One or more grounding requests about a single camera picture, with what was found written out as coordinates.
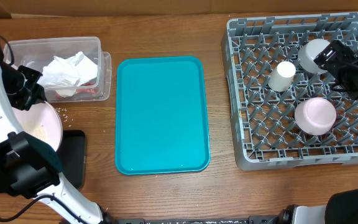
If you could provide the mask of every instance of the gray dish rack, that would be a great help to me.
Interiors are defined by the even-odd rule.
[[[242,170],[283,169],[313,164],[358,164],[358,100],[330,91],[329,73],[310,74],[298,60],[313,39],[341,40],[358,50],[358,12],[231,19],[222,40],[229,84],[231,127],[237,166]],[[281,61],[296,66],[292,86],[282,93],[267,85]],[[330,132],[304,133],[295,108],[313,97],[337,111]]]

